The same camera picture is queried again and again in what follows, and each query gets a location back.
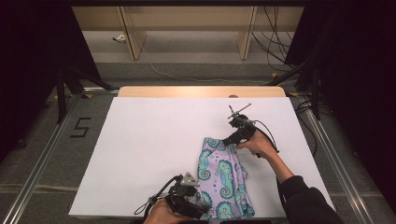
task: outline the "black sleeve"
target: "black sleeve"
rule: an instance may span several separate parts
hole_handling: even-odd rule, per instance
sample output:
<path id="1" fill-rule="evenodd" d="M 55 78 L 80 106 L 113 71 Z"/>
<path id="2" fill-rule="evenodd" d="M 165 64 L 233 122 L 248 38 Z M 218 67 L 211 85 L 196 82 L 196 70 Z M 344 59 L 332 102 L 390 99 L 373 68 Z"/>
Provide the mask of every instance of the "black sleeve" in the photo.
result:
<path id="1" fill-rule="evenodd" d="M 280 188 L 286 199 L 285 212 L 290 224 L 344 223 L 326 203 L 323 194 L 318 189 L 309 188 L 301 176 L 285 180 Z"/>

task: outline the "paisley fabric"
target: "paisley fabric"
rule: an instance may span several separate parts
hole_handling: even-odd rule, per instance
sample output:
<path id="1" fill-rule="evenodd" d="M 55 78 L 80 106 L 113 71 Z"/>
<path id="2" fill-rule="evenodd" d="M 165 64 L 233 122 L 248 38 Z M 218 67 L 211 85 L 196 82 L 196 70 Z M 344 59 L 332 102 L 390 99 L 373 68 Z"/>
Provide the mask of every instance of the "paisley fabric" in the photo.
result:
<path id="1" fill-rule="evenodd" d="M 253 217 L 245 186 L 248 173 L 239 163 L 235 144 L 225 146 L 221 140 L 205 138 L 198 164 L 200 187 L 198 205 L 209 211 L 201 219 L 224 220 Z"/>

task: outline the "folded cloth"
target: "folded cloth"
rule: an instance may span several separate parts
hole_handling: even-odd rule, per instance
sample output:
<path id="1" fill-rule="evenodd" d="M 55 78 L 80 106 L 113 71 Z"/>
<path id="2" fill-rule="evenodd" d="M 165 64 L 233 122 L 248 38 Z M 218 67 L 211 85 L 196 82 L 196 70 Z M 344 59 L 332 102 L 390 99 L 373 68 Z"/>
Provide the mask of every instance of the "folded cloth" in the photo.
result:
<path id="1" fill-rule="evenodd" d="M 221 140 L 205 138 L 198 164 L 200 187 L 196 202 L 209 208 L 201 219 L 240 219 L 253 217 L 245 186 L 248 173 L 241 166 L 235 144 L 225 146 Z"/>

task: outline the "human hand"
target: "human hand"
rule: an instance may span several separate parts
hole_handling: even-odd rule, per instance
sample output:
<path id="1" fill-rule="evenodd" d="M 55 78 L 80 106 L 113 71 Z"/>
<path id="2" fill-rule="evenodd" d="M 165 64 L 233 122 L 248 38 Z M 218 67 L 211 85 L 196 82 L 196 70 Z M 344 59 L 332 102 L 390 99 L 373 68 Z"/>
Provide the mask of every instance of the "human hand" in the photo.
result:
<path id="1" fill-rule="evenodd" d="M 276 155 L 276 151 L 270 140 L 259 131 L 256 131 L 250 140 L 236 145 L 237 149 L 241 149 L 243 147 L 247 148 L 252 155 L 259 153 L 265 159 Z"/>
<path id="2" fill-rule="evenodd" d="M 144 224 L 176 224 L 191 218 L 172 212 L 165 199 L 158 200 L 146 218 Z"/>

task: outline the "white tabletop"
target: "white tabletop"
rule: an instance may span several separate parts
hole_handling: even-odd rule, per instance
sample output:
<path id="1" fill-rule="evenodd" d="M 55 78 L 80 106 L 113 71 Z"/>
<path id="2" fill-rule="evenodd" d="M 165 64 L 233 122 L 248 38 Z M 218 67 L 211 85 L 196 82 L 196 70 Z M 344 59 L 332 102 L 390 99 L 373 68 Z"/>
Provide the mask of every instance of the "white tabletop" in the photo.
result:
<path id="1" fill-rule="evenodd" d="M 173 176 L 197 174 L 205 137 L 236 131 L 229 105 L 271 131 L 279 155 L 332 206 L 289 98 L 114 98 L 69 215 L 136 217 L 134 211 Z M 284 217 L 268 162 L 238 151 L 255 217 Z"/>

